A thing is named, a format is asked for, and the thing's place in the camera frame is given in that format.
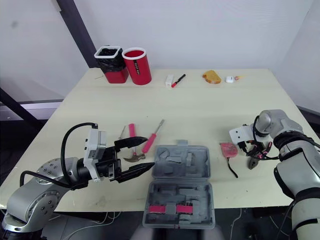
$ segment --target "gray tool case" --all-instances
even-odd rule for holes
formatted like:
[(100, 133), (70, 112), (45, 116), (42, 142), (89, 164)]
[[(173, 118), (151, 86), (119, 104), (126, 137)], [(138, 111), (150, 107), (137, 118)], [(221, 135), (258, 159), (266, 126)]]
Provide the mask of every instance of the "gray tool case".
[(205, 146), (158, 145), (142, 224), (147, 228), (212, 229), (215, 209), (209, 150)]

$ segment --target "bread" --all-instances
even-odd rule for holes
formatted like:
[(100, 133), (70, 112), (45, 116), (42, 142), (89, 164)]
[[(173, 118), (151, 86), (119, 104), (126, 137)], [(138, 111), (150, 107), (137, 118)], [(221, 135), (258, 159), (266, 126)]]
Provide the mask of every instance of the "bread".
[(206, 71), (202, 77), (210, 84), (221, 83), (221, 78), (213, 70)]

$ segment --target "tool case lid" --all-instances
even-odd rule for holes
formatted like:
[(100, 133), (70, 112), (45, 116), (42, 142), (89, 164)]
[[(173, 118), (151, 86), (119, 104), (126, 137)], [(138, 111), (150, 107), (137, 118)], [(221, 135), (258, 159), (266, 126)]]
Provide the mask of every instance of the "tool case lid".
[(157, 145), (152, 176), (155, 179), (206, 181), (211, 177), (209, 149), (189, 146), (179, 140), (177, 145)]

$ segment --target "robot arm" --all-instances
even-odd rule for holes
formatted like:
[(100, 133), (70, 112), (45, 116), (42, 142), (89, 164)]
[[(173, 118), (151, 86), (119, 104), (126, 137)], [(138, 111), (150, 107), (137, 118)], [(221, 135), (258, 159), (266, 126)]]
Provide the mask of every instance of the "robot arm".
[[(20, 188), (9, 198), (2, 221), (8, 239), (41, 239), (42, 229), (69, 190), (85, 188), (89, 180), (99, 182), (104, 177), (122, 183), (140, 176), (154, 165), (154, 162), (141, 163), (122, 171), (121, 160), (117, 157), (120, 149), (138, 146), (148, 139), (139, 136), (120, 139), (114, 142), (114, 146), (107, 148), (106, 139), (105, 132), (92, 128), (85, 140), (84, 158), (65, 159), (67, 176), (60, 158), (46, 162), (36, 173), (24, 171), (21, 174)], [(25, 174), (34, 176), (26, 184)]]
[(282, 110), (264, 110), (253, 125), (233, 129), (230, 135), (236, 144), (243, 138), (245, 141), (255, 137), (261, 141), (267, 135), (273, 138), (273, 144), (279, 149), (280, 160), (274, 169), (275, 179), (283, 193), (294, 199), (291, 215), (293, 234), (301, 240), (318, 240), (320, 154), (315, 146), (319, 145), (305, 136), (302, 127)]

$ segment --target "red handle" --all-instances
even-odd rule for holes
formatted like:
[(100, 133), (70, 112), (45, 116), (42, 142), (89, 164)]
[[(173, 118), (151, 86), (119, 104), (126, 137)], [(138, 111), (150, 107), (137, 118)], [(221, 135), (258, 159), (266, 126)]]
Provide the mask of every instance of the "red handle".
[(149, 149), (151, 148), (152, 144), (154, 143), (155, 141), (155, 138), (156, 138), (156, 134), (155, 133), (152, 133), (151, 136), (149, 137), (148, 141), (146, 141), (146, 144), (144, 145), (144, 147), (142, 148), (142, 152), (144, 154), (146, 154)]
[(135, 129), (135, 124), (130, 123), (129, 124), (129, 135), (130, 137), (135, 137), (136, 136), (136, 129)]

